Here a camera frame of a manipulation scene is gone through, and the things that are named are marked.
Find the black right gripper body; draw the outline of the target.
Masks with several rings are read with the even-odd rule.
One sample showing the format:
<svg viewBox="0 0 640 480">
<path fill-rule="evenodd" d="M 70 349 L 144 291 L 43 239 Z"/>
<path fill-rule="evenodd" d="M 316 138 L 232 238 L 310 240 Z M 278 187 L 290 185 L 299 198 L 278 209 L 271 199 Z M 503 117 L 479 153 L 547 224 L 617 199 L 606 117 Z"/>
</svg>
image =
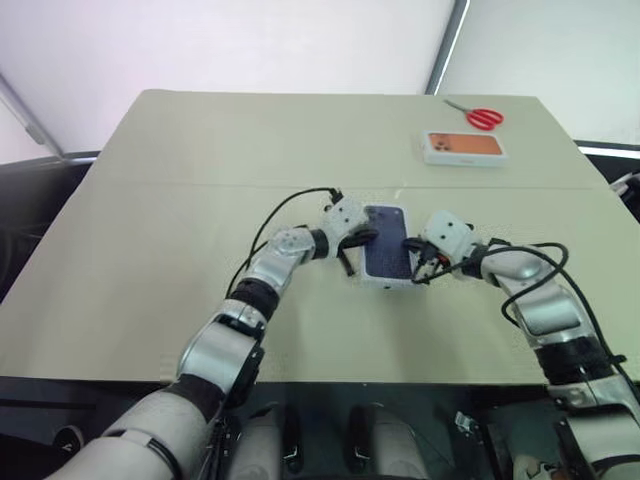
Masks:
<svg viewBox="0 0 640 480">
<path fill-rule="evenodd" d="M 434 245 L 426 244 L 422 248 L 422 267 L 425 275 L 435 275 L 441 269 L 450 266 L 450 260 Z"/>
</svg>

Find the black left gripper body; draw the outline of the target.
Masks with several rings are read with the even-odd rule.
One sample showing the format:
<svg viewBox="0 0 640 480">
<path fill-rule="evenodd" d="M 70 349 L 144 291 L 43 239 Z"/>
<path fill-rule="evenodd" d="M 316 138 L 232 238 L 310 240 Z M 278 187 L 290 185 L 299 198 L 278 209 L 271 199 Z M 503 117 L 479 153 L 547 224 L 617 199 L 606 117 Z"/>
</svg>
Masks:
<svg viewBox="0 0 640 480">
<path fill-rule="evenodd" d="M 369 242 L 369 229 L 360 228 L 354 232 L 349 233 L 338 244 L 338 252 L 344 250 L 361 247 Z"/>
</svg>

